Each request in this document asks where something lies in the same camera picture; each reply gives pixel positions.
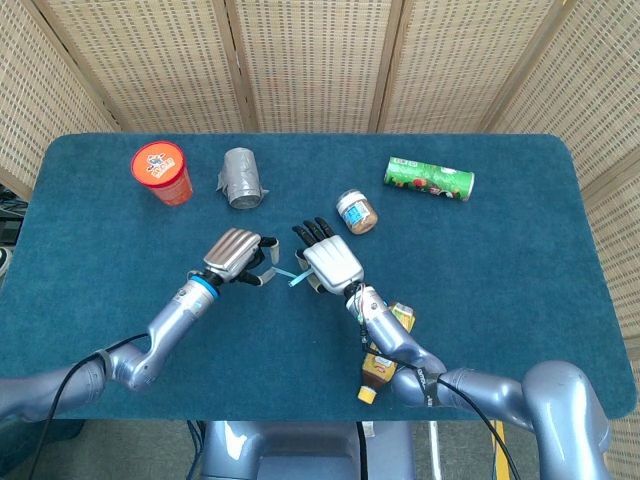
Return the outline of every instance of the floor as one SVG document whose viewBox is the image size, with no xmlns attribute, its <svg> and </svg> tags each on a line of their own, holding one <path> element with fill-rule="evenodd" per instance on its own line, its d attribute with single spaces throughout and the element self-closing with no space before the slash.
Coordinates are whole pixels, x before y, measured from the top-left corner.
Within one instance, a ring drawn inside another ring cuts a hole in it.
<svg viewBox="0 0 640 480">
<path fill-rule="evenodd" d="M 439 434 L 444 479 L 492 478 L 490 434 L 483 423 L 439 422 Z M 414 439 L 417 478 L 431 479 L 426 423 L 414 425 Z M 533 436 L 507 426 L 506 439 L 521 477 L 538 478 Z M 45 447 L 36 478 L 179 479 L 186 476 L 192 456 L 191 437 L 182 421 L 88 421 L 76 438 Z M 27 459 L 6 480 L 23 480 L 29 467 Z"/>
</svg>

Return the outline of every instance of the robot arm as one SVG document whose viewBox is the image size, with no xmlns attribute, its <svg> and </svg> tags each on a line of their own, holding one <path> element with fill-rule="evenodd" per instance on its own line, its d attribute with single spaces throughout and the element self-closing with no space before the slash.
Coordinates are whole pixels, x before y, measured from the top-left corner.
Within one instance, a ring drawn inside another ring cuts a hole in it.
<svg viewBox="0 0 640 480">
<path fill-rule="evenodd" d="M 543 362 L 526 374 L 522 384 L 469 369 L 447 372 L 402 327 L 376 291 L 364 284 L 364 270 L 345 242 L 322 219 L 316 221 L 320 231 L 305 222 L 310 234 L 294 227 L 307 245 L 296 256 L 308 263 L 325 291 L 344 294 L 347 310 L 366 327 L 382 354 L 413 367 L 398 368 L 392 379 L 394 393 L 403 403 L 473 411 L 446 386 L 451 385 L 487 416 L 535 434 L 541 479 L 610 478 L 602 455 L 610 442 L 609 421 L 578 367 Z"/>
<path fill-rule="evenodd" d="M 109 347 L 100 357 L 80 367 L 66 384 L 57 412 L 96 401 L 109 380 L 132 391 L 141 391 L 156 380 L 169 354 L 187 330 L 219 296 L 224 283 L 245 282 L 261 286 L 274 275 L 269 269 L 262 276 L 248 270 L 265 258 L 261 247 L 278 261 L 278 241 L 247 230 L 228 230 L 204 258 L 204 272 L 192 272 L 167 306 L 147 327 L 150 347 L 141 350 L 132 343 Z M 0 379 L 0 419 L 19 415 L 27 421 L 47 417 L 62 380 L 72 367 L 21 378 Z"/>
</svg>

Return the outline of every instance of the blue felt tablecloth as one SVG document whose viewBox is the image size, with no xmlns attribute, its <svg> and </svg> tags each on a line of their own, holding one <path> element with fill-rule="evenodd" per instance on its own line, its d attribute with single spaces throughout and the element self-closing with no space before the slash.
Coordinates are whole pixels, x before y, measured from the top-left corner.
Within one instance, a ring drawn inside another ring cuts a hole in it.
<svg viewBox="0 0 640 480">
<path fill-rule="evenodd" d="M 166 139 L 195 193 L 167 207 L 131 177 L 141 145 Z M 224 152 L 250 148 L 270 192 L 237 211 L 216 192 Z M 383 185 L 389 156 L 476 173 L 467 203 Z M 335 211 L 358 188 L 380 220 L 350 234 Z M 49 148 L 4 290 L 0 376 L 77 361 L 146 329 L 229 227 L 277 236 L 321 215 L 387 300 L 411 305 L 415 338 L 448 366 L 521 379 L 562 359 L 593 381 L 607 414 L 635 403 L 629 363 L 569 151 L 546 135 L 82 134 Z M 409 409 L 385 389 L 356 399 L 362 353 L 343 299 L 283 277 L 226 285 L 143 394 L 110 384 L 83 418 L 354 420 L 469 418 Z"/>
</svg>

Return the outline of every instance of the blue ring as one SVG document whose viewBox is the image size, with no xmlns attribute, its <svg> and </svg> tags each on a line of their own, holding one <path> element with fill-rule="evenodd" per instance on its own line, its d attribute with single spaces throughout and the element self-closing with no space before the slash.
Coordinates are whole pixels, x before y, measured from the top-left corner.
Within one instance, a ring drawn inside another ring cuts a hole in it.
<svg viewBox="0 0 640 480">
<path fill-rule="evenodd" d="M 213 288 L 211 285 L 209 285 L 206 280 L 200 277 L 197 277 L 195 275 L 191 276 L 189 280 L 193 280 L 194 282 L 202 285 L 204 288 L 206 288 L 209 291 L 211 295 L 213 295 L 213 298 L 215 298 L 216 300 L 220 297 L 220 295 L 218 294 L 218 291 L 215 288 Z"/>
</svg>

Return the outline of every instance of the woven room divider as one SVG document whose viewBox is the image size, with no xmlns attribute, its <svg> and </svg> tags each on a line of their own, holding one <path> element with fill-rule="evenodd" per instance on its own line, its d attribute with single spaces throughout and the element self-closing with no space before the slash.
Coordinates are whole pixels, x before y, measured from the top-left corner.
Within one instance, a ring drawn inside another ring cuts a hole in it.
<svg viewBox="0 0 640 480">
<path fill-rule="evenodd" d="M 47 144 L 74 131 L 558 135 L 639 380 L 637 0 L 7 0 L 0 13 L 0 182 L 25 198 Z M 640 478 L 639 452 L 636 409 L 614 422 L 616 478 Z"/>
</svg>

